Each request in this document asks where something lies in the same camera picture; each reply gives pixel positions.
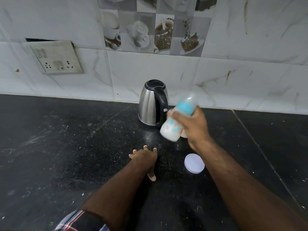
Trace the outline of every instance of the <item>hand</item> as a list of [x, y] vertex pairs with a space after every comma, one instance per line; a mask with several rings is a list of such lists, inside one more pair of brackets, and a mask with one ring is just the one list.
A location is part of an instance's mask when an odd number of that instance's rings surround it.
[[154, 174], [154, 167], [157, 160], [157, 149], [153, 148], [153, 151], [148, 149], [147, 145], [143, 146], [143, 149], [137, 151], [133, 150], [133, 154], [129, 154], [129, 158], [134, 160], [140, 160], [143, 165], [149, 166], [150, 169], [147, 172], [147, 175], [151, 181], [156, 181], [156, 176]]
[[204, 141], [213, 141], [209, 132], [205, 115], [199, 106], [196, 107], [193, 115], [187, 117], [176, 111], [169, 110], [167, 117], [172, 117], [184, 127], [188, 143], [194, 151], [198, 151], [198, 145]]

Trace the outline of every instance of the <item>tiled wall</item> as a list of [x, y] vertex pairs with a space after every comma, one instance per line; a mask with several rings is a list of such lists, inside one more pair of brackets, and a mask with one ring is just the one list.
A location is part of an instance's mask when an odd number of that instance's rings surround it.
[[[193, 89], [204, 107], [308, 114], [307, 6], [0, 0], [0, 93], [138, 102], [155, 78], [171, 104]], [[25, 38], [71, 40], [85, 73], [41, 74]]]

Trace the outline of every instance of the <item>black kettle handle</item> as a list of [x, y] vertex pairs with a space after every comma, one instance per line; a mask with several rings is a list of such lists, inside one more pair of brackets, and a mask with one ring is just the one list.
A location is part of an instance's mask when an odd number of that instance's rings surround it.
[[160, 86], [154, 88], [154, 96], [159, 101], [160, 104], [160, 120], [156, 123], [157, 128], [161, 128], [164, 122], [167, 119], [167, 111], [168, 111], [168, 101], [167, 96], [164, 92], [164, 89]]

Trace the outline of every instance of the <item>plaid shirt sleeve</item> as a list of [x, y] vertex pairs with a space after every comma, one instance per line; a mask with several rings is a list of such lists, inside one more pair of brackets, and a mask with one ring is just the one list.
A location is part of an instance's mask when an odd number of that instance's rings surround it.
[[109, 231], [101, 217], [79, 210], [68, 214], [54, 231]]

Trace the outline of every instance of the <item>outlet cover plate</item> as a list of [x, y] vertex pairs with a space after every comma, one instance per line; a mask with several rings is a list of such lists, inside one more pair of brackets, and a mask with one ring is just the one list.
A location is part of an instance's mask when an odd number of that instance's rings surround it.
[[43, 74], [83, 73], [71, 41], [29, 42]]

